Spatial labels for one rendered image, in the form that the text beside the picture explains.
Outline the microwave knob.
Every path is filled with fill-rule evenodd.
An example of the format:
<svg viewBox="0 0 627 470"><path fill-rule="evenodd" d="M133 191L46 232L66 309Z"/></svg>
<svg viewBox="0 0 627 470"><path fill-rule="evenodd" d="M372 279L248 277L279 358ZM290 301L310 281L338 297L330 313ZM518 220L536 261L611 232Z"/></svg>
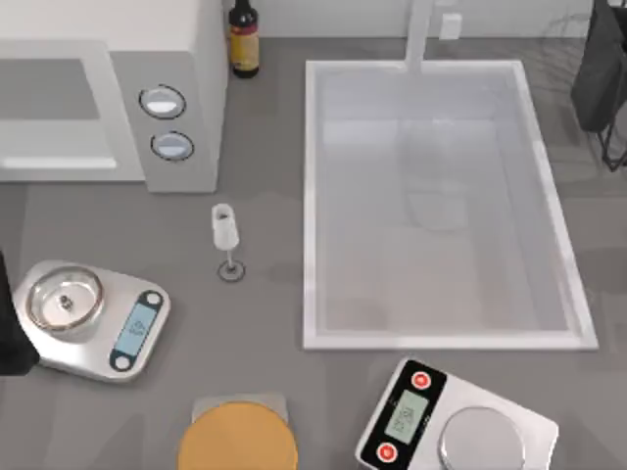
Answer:
<svg viewBox="0 0 627 470"><path fill-rule="evenodd" d="M148 116L156 119L178 118L186 109L184 96L175 88L164 84L142 90L139 94L139 105Z"/></svg>
<svg viewBox="0 0 627 470"><path fill-rule="evenodd" d="M193 141L184 133L177 131L153 136L150 147L157 157L170 162L187 160L195 151Z"/></svg>

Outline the pale microwave oven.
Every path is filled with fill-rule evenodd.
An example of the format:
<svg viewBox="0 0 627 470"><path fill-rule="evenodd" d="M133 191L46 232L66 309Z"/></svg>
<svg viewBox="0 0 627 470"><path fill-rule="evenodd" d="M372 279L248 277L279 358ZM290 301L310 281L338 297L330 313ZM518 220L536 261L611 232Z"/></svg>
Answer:
<svg viewBox="0 0 627 470"><path fill-rule="evenodd" d="M217 187L228 67L220 0L0 0L0 182L142 182L153 193ZM148 116L142 90L185 98ZM151 138L187 135L170 162Z"/></svg>

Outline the tall white tap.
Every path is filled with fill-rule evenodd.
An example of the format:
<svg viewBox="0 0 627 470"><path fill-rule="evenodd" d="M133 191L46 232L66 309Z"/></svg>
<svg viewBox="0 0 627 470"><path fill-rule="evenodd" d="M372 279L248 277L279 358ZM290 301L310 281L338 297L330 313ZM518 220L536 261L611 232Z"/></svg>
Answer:
<svg viewBox="0 0 627 470"><path fill-rule="evenodd" d="M419 71L423 61L434 0L411 0L405 65Z"/></svg>

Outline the silver scale with blue display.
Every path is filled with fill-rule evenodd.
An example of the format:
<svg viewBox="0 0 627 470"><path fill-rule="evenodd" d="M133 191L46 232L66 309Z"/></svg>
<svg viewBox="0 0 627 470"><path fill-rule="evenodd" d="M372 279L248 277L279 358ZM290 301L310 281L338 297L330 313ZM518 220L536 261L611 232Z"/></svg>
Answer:
<svg viewBox="0 0 627 470"><path fill-rule="evenodd" d="M65 260L35 264L13 301L42 366L110 383L143 371L171 307L153 282Z"/></svg>

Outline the dark brown bottle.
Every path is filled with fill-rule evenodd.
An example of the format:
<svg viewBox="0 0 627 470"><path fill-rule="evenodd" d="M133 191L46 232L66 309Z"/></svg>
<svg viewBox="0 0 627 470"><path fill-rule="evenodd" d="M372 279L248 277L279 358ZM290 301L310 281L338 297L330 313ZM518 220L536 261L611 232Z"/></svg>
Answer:
<svg viewBox="0 0 627 470"><path fill-rule="evenodd" d="M235 0L228 12L229 58L239 78L252 78L260 69L259 14L250 0Z"/></svg>

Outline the silver scale with red buttons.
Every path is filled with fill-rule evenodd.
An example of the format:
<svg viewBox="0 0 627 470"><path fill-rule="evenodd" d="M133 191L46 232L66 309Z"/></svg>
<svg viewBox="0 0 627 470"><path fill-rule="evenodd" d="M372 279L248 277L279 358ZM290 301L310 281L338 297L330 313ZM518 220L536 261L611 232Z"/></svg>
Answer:
<svg viewBox="0 0 627 470"><path fill-rule="evenodd" d="M405 357L355 458L367 470L551 470L558 436L553 420Z"/></svg>

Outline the white wine glass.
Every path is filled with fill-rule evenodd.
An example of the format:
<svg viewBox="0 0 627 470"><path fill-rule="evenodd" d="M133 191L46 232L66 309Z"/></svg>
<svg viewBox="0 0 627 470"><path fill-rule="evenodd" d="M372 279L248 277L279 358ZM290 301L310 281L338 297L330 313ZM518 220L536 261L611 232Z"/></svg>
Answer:
<svg viewBox="0 0 627 470"><path fill-rule="evenodd" d="M239 282L245 276L246 267L242 261L233 257L240 237L232 206L220 203L212 207L212 228L214 245L224 254L224 261L219 265L217 275L224 282Z"/></svg>

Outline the white wall socket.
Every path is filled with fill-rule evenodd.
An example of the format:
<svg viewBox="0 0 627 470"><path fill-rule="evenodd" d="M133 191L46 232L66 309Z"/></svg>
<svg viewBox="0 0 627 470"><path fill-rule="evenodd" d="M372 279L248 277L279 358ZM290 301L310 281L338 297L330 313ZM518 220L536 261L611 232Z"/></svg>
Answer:
<svg viewBox="0 0 627 470"><path fill-rule="evenodd" d="M460 38L462 30L462 15L458 13L447 13L442 16L441 28L439 32L440 40L457 40Z"/></svg>

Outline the white sink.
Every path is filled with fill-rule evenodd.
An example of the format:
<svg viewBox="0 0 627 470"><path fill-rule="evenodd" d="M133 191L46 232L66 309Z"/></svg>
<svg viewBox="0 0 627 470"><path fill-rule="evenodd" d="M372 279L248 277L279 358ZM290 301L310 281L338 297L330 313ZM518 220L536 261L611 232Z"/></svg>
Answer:
<svg viewBox="0 0 627 470"><path fill-rule="evenodd" d="M303 345L599 345L524 66L306 64Z"/></svg>

